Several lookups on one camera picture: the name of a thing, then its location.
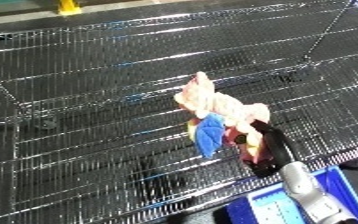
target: yellow object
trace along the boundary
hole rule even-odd
[[[247,144],[247,150],[251,156],[256,156],[256,154],[258,153],[259,147]]]
[[[74,0],[60,0],[59,14],[70,16],[80,14],[82,12],[79,5]]]
[[[187,133],[189,133],[189,138],[194,142],[196,135],[197,121],[196,119],[191,119],[187,122]]]

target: blue container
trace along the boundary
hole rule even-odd
[[[342,171],[332,166],[313,173],[324,189],[358,218],[358,197]],[[306,224],[297,205],[275,184],[249,193],[227,206],[233,224]]]

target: blue cloth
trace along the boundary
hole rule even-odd
[[[210,113],[198,125],[195,131],[195,144],[204,158],[212,158],[219,147],[222,146],[225,126],[223,117]]]

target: pink plush toy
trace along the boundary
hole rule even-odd
[[[236,137],[246,134],[247,143],[238,145],[241,159],[254,163],[264,159],[260,150],[262,135],[250,124],[255,119],[269,122],[270,112],[265,104],[244,105],[234,97],[215,92],[213,82],[203,72],[197,72],[195,77],[183,87],[183,91],[174,96],[174,99],[181,108],[194,113],[200,120],[211,112],[223,116],[226,127],[224,143],[236,145],[234,142]]]

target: black wire grid surface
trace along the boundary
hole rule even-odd
[[[0,34],[0,223],[141,223],[277,182],[235,148],[197,154],[173,101],[197,71],[268,104],[312,169],[358,158],[358,9],[346,4]]]

